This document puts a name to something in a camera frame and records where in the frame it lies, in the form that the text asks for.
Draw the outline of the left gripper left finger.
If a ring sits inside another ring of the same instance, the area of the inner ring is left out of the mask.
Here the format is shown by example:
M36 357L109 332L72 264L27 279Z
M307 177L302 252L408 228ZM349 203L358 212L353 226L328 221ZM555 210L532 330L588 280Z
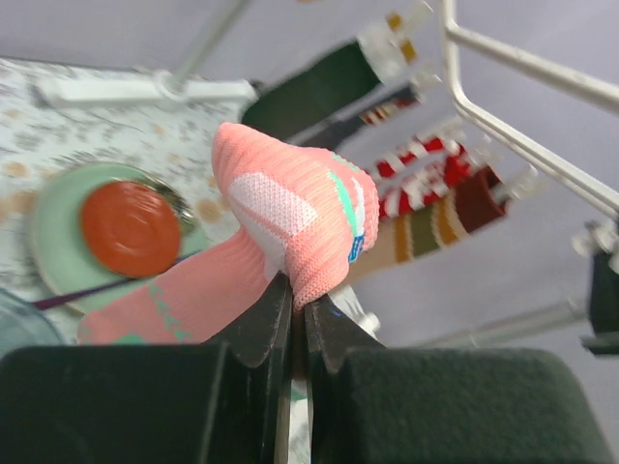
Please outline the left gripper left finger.
M284 463L292 291L199 345L28 347L1 362L5 463Z

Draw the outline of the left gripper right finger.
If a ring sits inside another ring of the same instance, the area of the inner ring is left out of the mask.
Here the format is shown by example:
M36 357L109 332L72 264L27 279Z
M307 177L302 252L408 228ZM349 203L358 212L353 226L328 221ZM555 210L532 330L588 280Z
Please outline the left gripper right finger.
M389 349L304 310L315 463L609 463L581 385L532 349Z

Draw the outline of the pink sock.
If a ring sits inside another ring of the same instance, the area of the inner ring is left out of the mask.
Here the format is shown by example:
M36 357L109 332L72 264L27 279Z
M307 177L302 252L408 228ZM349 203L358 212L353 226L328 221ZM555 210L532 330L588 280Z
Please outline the pink sock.
M334 152L225 123L211 160L237 233L88 313L81 344L202 343L256 303L275 275L288 277L300 310L340 285L373 247L375 183Z

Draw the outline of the beige brown striped sock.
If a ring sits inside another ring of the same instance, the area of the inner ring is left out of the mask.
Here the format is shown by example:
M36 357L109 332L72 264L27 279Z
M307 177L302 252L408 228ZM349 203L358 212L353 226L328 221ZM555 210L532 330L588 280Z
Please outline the beige brown striped sock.
M353 285L377 271L445 250L504 218L509 203L491 196L501 185L494 171L484 167L424 209L382 222L374 247L352 264L342 284Z

